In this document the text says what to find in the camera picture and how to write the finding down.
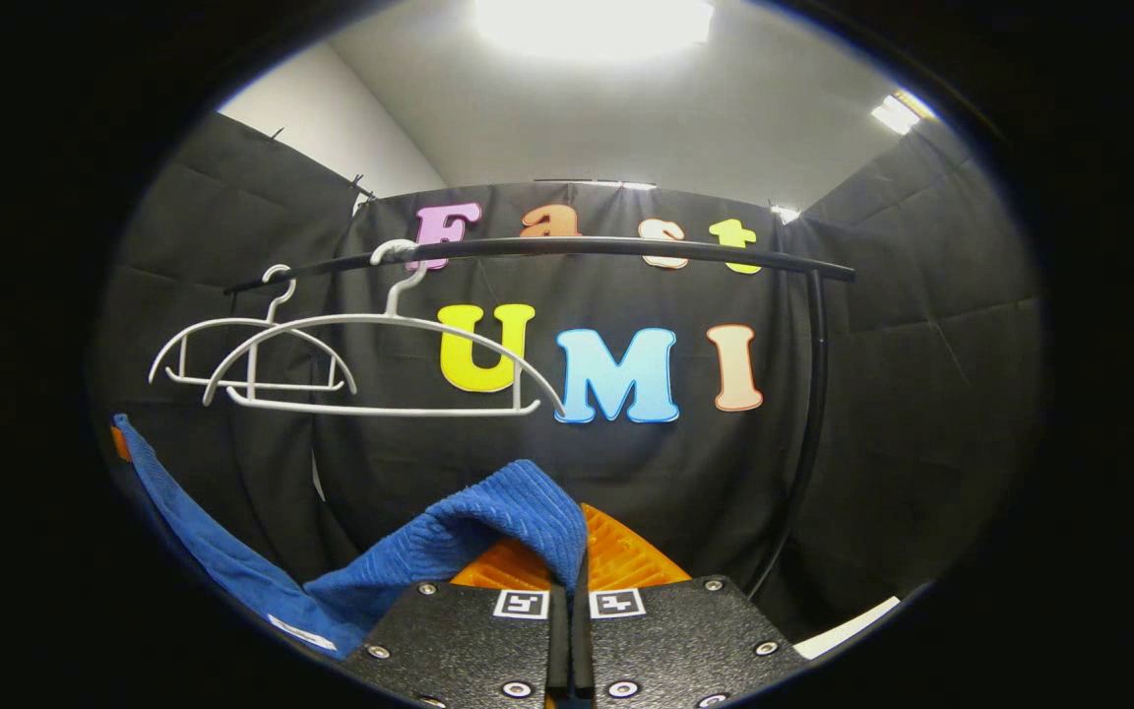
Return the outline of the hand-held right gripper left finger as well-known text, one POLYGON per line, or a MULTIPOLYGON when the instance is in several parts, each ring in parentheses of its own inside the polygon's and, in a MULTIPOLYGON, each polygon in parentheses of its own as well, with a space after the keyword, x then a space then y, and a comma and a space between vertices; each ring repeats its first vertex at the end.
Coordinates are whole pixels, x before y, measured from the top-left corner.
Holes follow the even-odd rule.
POLYGON ((406 588, 342 666, 414 708, 562 708, 568 614, 545 562, 505 539, 450 582, 406 588))

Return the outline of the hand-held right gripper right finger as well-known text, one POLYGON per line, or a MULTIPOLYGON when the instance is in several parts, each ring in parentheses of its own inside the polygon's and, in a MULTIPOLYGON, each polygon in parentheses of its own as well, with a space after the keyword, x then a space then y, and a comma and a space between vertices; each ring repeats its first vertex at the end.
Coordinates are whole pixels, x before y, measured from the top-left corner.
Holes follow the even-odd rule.
POLYGON ((579 708, 741 704, 807 659, 723 575, 692 576, 585 504, 587 552, 573 602, 570 700, 579 708))

